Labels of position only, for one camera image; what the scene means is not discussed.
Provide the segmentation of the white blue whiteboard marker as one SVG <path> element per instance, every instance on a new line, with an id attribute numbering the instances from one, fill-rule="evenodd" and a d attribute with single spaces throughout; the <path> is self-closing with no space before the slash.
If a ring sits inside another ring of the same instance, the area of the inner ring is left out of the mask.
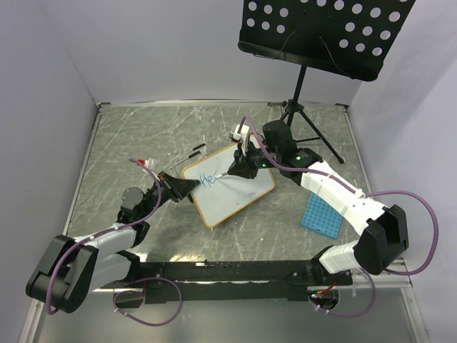
<path id="1" fill-rule="evenodd" d="M 220 179 L 220 178 L 222 178 L 224 176 L 227 176 L 227 175 L 228 175 L 228 173 L 224 172 L 222 174 L 219 174 L 219 175 L 215 176 L 214 179 Z"/>

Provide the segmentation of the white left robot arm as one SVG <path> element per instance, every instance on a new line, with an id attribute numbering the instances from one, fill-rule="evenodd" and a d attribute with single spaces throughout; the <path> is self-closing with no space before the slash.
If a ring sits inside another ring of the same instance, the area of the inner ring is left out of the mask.
<path id="1" fill-rule="evenodd" d="M 147 219 L 167 201 L 189 197 L 201 183 L 164 171 L 153 180 L 146 191 L 131 187 L 123 193 L 117 220 L 109 228 L 82 237 L 54 237 L 26 284 L 26 295 L 51 313 L 72 313 L 99 287 L 117 281 L 125 287 L 138 284 L 140 261 L 129 249 L 146 237 Z"/>

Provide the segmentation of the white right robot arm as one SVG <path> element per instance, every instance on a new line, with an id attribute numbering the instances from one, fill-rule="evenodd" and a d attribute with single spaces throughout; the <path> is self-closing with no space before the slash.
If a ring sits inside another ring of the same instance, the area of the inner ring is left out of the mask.
<path id="1" fill-rule="evenodd" d="M 328 284 L 348 269 L 379 275 L 407 250 L 405 211 L 366 196 L 316 152 L 298 147 L 284 121 L 265 124 L 263 134 L 258 134 L 253 124 L 235 124 L 228 137 L 237 144 L 228 175 L 255 179 L 259 170 L 277 168 L 281 175 L 322 198 L 358 234 L 357 240 L 327 247 L 316 255 L 318 263 L 311 274 L 317 283 Z"/>

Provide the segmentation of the yellow framed whiteboard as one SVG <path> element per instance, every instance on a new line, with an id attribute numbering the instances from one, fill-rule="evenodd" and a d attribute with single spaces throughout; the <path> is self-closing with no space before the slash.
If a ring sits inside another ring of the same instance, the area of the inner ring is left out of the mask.
<path id="1" fill-rule="evenodd" d="M 233 162 L 236 144 L 224 148 L 185 167 L 181 173 L 184 179 L 195 179 L 200 184 L 191 196 L 204 224 L 212 229 L 252 202 L 260 199 L 275 188 L 275 181 L 269 169 L 262 169 L 255 179 L 224 176 Z"/>

